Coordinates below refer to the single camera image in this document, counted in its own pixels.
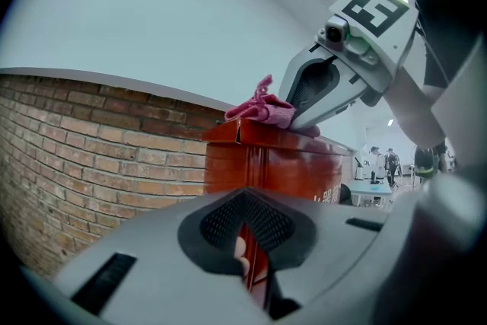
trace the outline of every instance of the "pink cloth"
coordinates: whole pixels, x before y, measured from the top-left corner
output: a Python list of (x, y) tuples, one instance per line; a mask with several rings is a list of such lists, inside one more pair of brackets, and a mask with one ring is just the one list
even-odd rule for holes
[[(272, 76), (267, 75), (258, 85), (255, 94), (247, 102), (236, 106), (225, 113), (225, 120), (236, 118), (248, 118), (268, 125), (274, 125), (280, 129), (287, 129), (291, 125), (292, 117), (296, 109), (289, 103), (279, 100), (274, 94), (268, 94), (268, 88), (272, 84)], [(301, 134), (310, 137), (320, 135), (317, 126), (300, 131)]]

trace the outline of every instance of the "forearm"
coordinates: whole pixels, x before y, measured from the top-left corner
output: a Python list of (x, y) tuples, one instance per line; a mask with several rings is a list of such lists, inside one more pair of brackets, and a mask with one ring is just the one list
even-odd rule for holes
[(384, 94), (396, 121), (406, 136), (421, 148), (433, 148), (444, 140), (444, 133), (431, 112), (431, 102), (401, 68)]

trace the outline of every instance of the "brick wall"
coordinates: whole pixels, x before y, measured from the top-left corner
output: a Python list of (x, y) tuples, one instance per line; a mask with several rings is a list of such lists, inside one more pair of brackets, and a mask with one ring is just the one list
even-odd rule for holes
[(0, 218), (44, 276), (127, 218), (202, 194), (223, 113), (92, 83), (0, 77)]

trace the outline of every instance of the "camera lens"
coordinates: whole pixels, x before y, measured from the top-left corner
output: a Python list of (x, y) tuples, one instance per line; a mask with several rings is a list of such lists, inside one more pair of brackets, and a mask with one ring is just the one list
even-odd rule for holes
[(330, 27), (326, 32), (326, 38), (332, 42), (340, 42), (342, 40), (342, 34), (336, 27)]

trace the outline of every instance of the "table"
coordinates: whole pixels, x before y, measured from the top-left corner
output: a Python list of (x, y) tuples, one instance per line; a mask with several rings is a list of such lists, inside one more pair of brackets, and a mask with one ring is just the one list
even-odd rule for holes
[(360, 202), (363, 198), (380, 197), (380, 207), (385, 205), (387, 199), (390, 199), (393, 191), (389, 187), (387, 179), (379, 180), (379, 184), (371, 184), (370, 180), (352, 180), (349, 181), (346, 186), (350, 189), (353, 196), (357, 196), (356, 206), (360, 206)]

